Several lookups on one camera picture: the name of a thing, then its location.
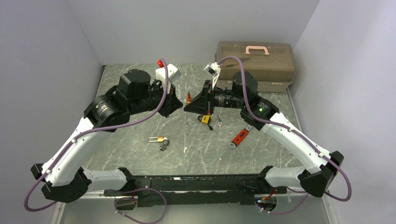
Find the brass padlock long shackle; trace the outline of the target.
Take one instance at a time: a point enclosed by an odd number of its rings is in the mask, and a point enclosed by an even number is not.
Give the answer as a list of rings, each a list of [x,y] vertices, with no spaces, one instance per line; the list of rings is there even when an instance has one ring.
[[[168,138],[164,136],[158,136],[158,137],[150,137],[148,138],[148,142],[167,142]]]

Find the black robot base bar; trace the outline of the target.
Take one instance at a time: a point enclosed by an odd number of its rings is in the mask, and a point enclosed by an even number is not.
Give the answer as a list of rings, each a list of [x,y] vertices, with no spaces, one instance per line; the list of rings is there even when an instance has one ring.
[[[254,205],[260,196],[286,194],[285,187],[265,186],[257,174],[236,175],[135,175],[133,184],[105,196],[134,196],[138,207],[187,204],[237,203]]]

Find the black keys bunch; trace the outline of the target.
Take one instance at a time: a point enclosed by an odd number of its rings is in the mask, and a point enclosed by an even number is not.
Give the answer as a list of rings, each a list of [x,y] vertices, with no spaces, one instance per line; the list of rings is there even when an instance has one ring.
[[[161,151],[166,150],[166,148],[167,148],[168,145],[169,145],[169,140],[164,140],[164,141],[162,142],[162,145],[160,146],[160,150],[161,150]]]

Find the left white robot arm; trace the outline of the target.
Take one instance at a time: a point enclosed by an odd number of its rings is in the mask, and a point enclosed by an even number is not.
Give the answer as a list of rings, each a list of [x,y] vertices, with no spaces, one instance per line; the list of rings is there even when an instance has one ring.
[[[70,203],[87,192],[118,191],[130,195],[136,180],[127,168],[94,171],[82,164],[117,129],[125,127],[132,115],[157,112],[168,117],[182,107],[174,82],[181,72],[173,65],[158,68],[155,79],[149,73],[133,69],[120,76],[118,84],[96,97],[85,109],[77,128],[49,161],[35,164],[31,172],[44,182],[42,193],[48,200]]]

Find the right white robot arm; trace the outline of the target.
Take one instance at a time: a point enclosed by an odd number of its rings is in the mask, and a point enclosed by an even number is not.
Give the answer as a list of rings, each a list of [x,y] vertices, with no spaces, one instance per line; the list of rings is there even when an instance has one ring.
[[[235,73],[231,89],[214,87],[207,80],[184,111],[211,115],[216,107],[240,109],[240,116],[248,125],[281,143],[302,163],[294,168],[266,166],[257,176],[259,191],[268,194],[275,187],[297,187],[322,197],[344,156],[338,151],[330,153],[309,140],[273,103],[259,96],[257,88],[258,83],[249,72],[245,72],[245,80],[241,72]]]

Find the orange padlock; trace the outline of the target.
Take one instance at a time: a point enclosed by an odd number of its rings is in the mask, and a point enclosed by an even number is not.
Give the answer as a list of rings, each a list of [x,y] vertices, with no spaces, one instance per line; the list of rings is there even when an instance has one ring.
[[[186,102],[185,102],[185,104],[188,105],[191,101],[192,101],[192,97],[191,97],[191,94],[188,92],[188,93],[187,93],[187,96],[186,96]]]

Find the yellow padlock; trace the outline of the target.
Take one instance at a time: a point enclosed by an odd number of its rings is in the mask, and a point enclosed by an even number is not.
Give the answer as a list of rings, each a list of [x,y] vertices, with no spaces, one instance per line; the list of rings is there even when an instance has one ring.
[[[213,127],[210,125],[211,122],[211,116],[210,115],[199,115],[197,117],[198,121],[200,121],[202,124],[205,124],[208,126],[209,130],[213,130]]]

